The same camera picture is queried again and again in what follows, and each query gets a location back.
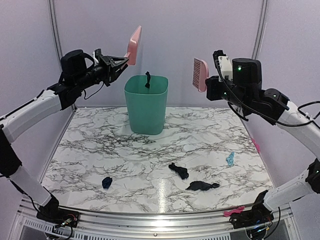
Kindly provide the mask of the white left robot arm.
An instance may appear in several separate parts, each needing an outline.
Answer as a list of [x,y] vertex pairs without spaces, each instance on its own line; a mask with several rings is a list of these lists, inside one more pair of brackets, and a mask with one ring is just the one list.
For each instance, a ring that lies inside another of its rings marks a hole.
[[62,72],[57,83],[0,118],[0,173],[37,202],[40,214],[51,222],[63,219],[59,201],[28,173],[11,144],[41,120],[73,105],[87,88],[100,83],[110,86],[135,61],[136,55],[130,52],[116,57],[103,55],[100,49],[93,55],[81,49],[70,51],[60,59]]

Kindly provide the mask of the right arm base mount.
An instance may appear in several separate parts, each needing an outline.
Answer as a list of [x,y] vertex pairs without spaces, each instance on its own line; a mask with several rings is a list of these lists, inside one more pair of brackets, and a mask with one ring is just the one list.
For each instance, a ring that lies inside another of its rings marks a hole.
[[229,222],[234,229],[246,228],[255,226],[274,220],[274,215],[271,210],[268,210],[264,205],[264,197],[268,190],[261,192],[255,199],[250,210],[242,211],[241,213],[232,213]]

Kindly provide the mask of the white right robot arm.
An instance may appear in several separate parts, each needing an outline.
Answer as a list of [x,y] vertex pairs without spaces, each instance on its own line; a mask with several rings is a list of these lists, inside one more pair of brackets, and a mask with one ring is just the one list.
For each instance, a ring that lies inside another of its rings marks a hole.
[[258,224],[268,212],[320,192],[320,127],[302,112],[301,108],[275,88],[262,89],[262,66],[251,58],[229,59],[222,52],[213,55],[218,72],[205,80],[207,99],[225,100],[230,108],[244,121],[256,114],[273,126],[288,132],[308,150],[315,160],[294,179],[259,194],[247,219]]

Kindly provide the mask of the pink hand brush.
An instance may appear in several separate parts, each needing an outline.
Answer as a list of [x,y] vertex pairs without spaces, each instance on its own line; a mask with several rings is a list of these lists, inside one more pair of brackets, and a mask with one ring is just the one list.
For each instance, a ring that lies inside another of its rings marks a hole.
[[209,68],[206,61],[198,58],[193,59],[192,85],[203,93],[207,90],[206,79],[209,78]]

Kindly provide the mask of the pink plastic dustpan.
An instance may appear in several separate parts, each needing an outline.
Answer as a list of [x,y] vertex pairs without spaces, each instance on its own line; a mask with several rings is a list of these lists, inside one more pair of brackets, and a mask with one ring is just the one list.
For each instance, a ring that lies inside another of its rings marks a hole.
[[134,66],[136,64],[141,34],[142,26],[139,25],[129,39],[127,52],[124,55],[124,57],[128,59],[127,64],[129,66]]

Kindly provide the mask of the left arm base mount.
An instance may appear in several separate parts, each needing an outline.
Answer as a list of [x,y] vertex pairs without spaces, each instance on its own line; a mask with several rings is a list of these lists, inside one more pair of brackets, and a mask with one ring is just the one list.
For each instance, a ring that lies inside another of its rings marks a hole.
[[49,202],[45,206],[39,206],[36,217],[46,222],[54,223],[58,226],[69,226],[76,228],[80,213],[78,211],[63,209],[59,207],[59,201],[51,195]]

